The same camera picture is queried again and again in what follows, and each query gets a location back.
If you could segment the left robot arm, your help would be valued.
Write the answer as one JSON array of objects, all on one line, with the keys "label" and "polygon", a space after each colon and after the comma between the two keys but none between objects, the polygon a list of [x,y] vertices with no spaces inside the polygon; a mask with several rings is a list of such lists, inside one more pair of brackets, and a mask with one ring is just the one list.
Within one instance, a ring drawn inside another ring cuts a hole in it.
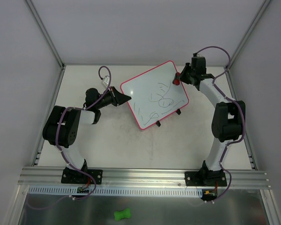
[{"label": "left robot arm", "polygon": [[101,117],[100,109],[108,105],[120,106],[132,98],[122,94],[115,87],[109,87],[103,94],[97,89],[86,91],[83,108],[54,106],[43,128],[43,139],[55,146],[66,162],[66,169],[79,183],[88,179],[89,172],[86,160],[74,144],[80,125],[95,125]]}]

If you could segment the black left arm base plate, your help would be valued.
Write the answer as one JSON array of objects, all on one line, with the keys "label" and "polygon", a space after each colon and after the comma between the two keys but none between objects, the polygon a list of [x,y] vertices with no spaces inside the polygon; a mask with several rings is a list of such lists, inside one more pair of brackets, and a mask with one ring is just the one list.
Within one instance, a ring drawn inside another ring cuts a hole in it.
[{"label": "black left arm base plate", "polygon": [[[103,170],[88,169],[87,173],[94,178],[97,185],[102,184]],[[86,184],[88,180],[88,176],[69,168],[63,170],[61,177],[62,184]]]}]

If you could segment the red-framed small whiteboard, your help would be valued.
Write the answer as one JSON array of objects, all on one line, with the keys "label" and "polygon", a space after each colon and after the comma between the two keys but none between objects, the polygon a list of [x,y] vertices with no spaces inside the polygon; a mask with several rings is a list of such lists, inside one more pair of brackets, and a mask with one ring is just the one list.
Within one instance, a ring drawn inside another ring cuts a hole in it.
[{"label": "red-framed small whiteboard", "polygon": [[169,60],[121,83],[123,94],[141,130],[156,124],[189,103],[183,84],[173,84],[177,68]]}]

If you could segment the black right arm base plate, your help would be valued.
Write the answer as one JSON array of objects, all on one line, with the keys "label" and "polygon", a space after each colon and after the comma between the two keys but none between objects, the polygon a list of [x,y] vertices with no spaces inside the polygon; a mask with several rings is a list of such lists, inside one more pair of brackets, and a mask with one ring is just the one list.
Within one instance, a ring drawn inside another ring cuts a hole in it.
[{"label": "black right arm base plate", "polygon": [[227,180],[223,170],[219,171],[208,171],[206,174],[200,171],[186,171],[185,184],[187,186],[200,186],[200,187],[226,187]]}]

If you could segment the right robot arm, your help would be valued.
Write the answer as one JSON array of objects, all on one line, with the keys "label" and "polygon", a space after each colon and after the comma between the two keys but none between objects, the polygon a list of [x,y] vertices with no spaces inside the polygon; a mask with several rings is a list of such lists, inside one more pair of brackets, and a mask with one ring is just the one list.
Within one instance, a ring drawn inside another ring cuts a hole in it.
[{"label": "right robot arm", "polygon": [[212,185],[224,172],[223,161],[231,144],[240,142],[245,130],[245,103],[229,98],[217,85],[216,77],[207,73],[206,59],[193,55],[190,63],[186,63],[176,78],[193,85],[203,93],[214,106],[211,123],[214,136],[213,145],[202,167],[192,178],[201,180],[205,185]]}]

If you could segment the red bone-shaped eraser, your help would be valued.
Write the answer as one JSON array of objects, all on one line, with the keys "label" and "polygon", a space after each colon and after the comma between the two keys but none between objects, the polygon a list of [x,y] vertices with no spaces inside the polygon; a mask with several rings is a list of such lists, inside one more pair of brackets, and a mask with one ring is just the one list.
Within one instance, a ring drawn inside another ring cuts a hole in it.
[{"label": "red bone-shaped eraser", "polygon": [[179,86],[180,85],[180,73],[176,72],[174,80],[172,82],[174,85]]}]

